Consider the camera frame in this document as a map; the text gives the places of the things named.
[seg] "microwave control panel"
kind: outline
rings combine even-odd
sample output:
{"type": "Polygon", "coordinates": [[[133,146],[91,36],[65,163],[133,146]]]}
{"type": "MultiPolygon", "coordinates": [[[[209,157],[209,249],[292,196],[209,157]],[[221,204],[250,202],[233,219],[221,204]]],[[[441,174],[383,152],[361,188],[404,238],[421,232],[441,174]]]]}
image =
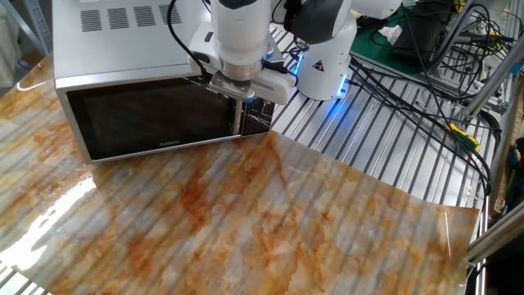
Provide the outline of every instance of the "microwave control panel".
{"type": "Polygon", "coordinates": [[[243,104],[242,136],[267,133],[271,130],[271,120],[275,104],[256,98],[252,103],[243,104]]]}

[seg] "microwave vent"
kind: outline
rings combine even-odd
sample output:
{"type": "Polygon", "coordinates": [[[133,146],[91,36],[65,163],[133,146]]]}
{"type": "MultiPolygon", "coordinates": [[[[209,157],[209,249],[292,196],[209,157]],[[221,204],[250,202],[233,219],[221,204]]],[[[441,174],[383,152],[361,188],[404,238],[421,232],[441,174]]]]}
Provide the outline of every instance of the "microwave vent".
{"type": "Polygon", "coordinates": [[[150,26],[156,25],[155,16],[150,6],[145,7],[133,7],[134,15],[137,19],[137,26],[150,26]]]}
{"type": "MultiPolygon", "coordinates": [[[[164,25],[167,25],[167,11],[169,10],[169,5],[159,5],[160,13],[162,15],[162,20],[164,21],[164,25]]],[[[173,11],[171,12],[171,24],[182,24],[182,20],[180,19],[180,15],[177,11],[176,4],[173,8],[173,11]]]]}
{"type": "Polygon", "coordinates": [[[82,22],[82,32],[102,30],[102,20],[99,10],[81,11],[80,20],[82,22]]]}
{"type": "Polygon", "coordinates": [[[108,9],[107,15],[109,16],[109,27],[112,30],[129,28],[128,15],[125,8],[108,9]]]}

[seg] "microwave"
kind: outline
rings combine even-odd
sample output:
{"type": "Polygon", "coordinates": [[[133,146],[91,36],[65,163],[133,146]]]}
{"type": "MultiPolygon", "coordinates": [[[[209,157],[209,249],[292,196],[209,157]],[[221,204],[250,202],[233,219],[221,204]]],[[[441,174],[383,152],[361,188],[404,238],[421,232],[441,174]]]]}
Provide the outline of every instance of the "microwave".
{"type": "MultiPolygon", "coordinates": [[[[56,94],[86,163],[263,134],[274,104],[209,89],[169,34],[169,0],[53,0],[56,94]]],[[[179,1],[189,44],[209,14],[179,1]]]]}

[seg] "microwave window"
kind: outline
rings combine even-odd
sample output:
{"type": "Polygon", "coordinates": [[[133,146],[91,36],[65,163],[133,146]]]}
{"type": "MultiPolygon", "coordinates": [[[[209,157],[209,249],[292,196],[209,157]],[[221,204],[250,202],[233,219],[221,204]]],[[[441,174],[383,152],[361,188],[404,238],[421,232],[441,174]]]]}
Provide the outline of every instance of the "microwave window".
{"type": "Polygon", "coordinates": [[[232,134],[234,103],[229,98],[189,80],[176,82],[80,90],[80,97],[68,93],[92,158],[232,134]]]}

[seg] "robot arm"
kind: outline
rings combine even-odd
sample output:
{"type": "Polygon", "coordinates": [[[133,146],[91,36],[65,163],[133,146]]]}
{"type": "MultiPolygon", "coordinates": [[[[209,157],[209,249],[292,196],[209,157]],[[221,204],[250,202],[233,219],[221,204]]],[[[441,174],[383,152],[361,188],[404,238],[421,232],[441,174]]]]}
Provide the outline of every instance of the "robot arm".
{"type": "MultiPolygon", "coordinates": [[[[282,0],[285,4],[275,7],[274,0],[273,5],[272,0],[211,0],[212,24],[202,24],[190,49],[209,72],[215,73],[210,87],[216,91],[237,99],[258,96],[285,104],[294,77],[262,67],[275,49],[269,21],[275,11],[281,15],[285,10],[285,29],[310,45],[300,61],[298,90],[310,98],[330,99],[340,92],[338,86],[346,78],[356,35],[350,9],[385,18],[401,1],[282,0]]],[[[191,58],[189,64],[199,71],[191,58]]]]}

